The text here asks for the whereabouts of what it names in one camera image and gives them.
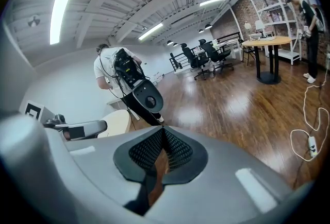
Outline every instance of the round table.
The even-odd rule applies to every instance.
[[[256,55],[257,65],[257,79],[264,84],[278,84],[281,81],[281,77],[278,75],[278,45],[288,44],[291,42],[289,37],[276,37],[274,40],[255,40],[245,41],[242,43],[243,46],[253,46]],[[270,60],[270,72],[260,72],[260,60],[258,46],[268,46],[269,60]],[[273,71],[273,52],[272,46],[274,46],[274,58],[275,58],[275,71]]]
[[[103,117],[102,120],[107,122],[108,128],[106,131],[101,132],[97,138],[109,137],[129,132],[131,119],[127,110],[111,112],[107,116]]]

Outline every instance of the desk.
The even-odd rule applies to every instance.
[[[237,44],[237,47],[238,47],[238,52],[239,52],[239,59],[241,60],[241,61],[243,61],[243,55],[242,55],[242,48],[241,48],[241,46],[240,46],[240,43],[239,43],[239,41],[238,41],[238,39],[231,39],[231,40],[228,40],[228,41],[224,41],[224,42],[222,42],[222,43],[219,43],[219,44],[216,44],[216,45],[213,45],[213,47],[215,48],[215,49],[218,49],[219,47],[221,47],[221,46],[225,46],[225,45],[229,45],[229,44],[231,44],[232,46],[231,46],[231,51],[232,51],[232,58],[233,59],[236,59],[236,55],[235,55],[235,51],[234,51],[234,44]]]
[[[257,65],[257,79],[264,84],[278,84],[281,81],[281,77],[278,75],[278,45],[288,44],[291,42],[289,37],[276,37],[274,40],[255,40],[245,41],[242,43],[243,46],[253,46],[256,54],[256,65]],[[270,72],[260,72],[260,60],[258,46],[268,46],[269,60],[270,60]],[[275,57],[275,73],[273,72],[273,52],[272,46],[274,46],[274,57]]]
[[[97,138],[104,138],[129,132],[130,115],[127,110],[114,111],[103,117],[102,120],[107,122],[108,128],[101,132]]]

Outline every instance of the black railing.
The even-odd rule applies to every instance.
[[[229,41],[231,39],[240,39],[239,32],[231,33],[230,35],[226,35],[226,36],[217,38],[217,42],[222,43],[224,41]],[[224,45],[223,49],[225,50],[226,48],[230,47],[231,45],[232,44]],[[193,54],[195,54],[194,49],[196,49],[197,47],[198,46],[190,49]],[[173,67],[174,71],[177,71],[179,69],[182,69],[182,68],[190,65],[190,63],[188,62],[188,58],[185,56],[184,53],[178,54],[176,56],[173,56],[173,54],[170,53],[170,55],[171,55],[170,62],[172,64],[172,67]]]

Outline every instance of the person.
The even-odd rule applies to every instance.
[[[319,32],[316,26],[317,17],[312,8],[304,0],[286,0],[286,3],[292,2],[299,5],[300,15],[304,15],[307,26],[305,28],[307,42],[308,73],[304,74],[308,83],[314,83],[318,74],[317,55],[319,44]]]
[[[160,125],[159,122],[163,122],[164,119],[159,113],[151,113],[144,108],[134,97],[132,89],[126,84],[125,81],[121,80],[120,84],[123,89],[118,85],[118,82],[112,76],[115,75],[113,70],[113,61],[116,57],[116,53],[120,49],[124,49],[139,65],[142,61],[129,51],[126,47],[112,47],[110,48],[107,44],[101,44],[96,49],[98,57],[94,61],[94,73],[96,82],[100,89],[110,90],[114,96],[120,98],[129,109],[136,112],[141,118],[152,126]]]

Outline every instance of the fluorescent light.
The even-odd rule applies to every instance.
[[[55,0],[51,18],[50,44],[57,44],[60,41],[62,20],[69,0]]]
[[[221,0],[209,0],[209,1],[206,1],[206,2],[203,2],[203,3],[200,3],[200,6],[210,4],[210,3],[214,3],[214,2],[218,2],[218,1],[221,1]]]
[[[160,28],[162,26],[163,26],[163,24],[160,23],[160,24],[156,25],[154,28],[151,28],[148,32],[146,32],[145,34],[141,35],[139,37],[139,40],[142,40],[142,39],[146,38],[148,35],[150,35],[151,33],[153,33],[154,31],[156,31],[158,28]]]

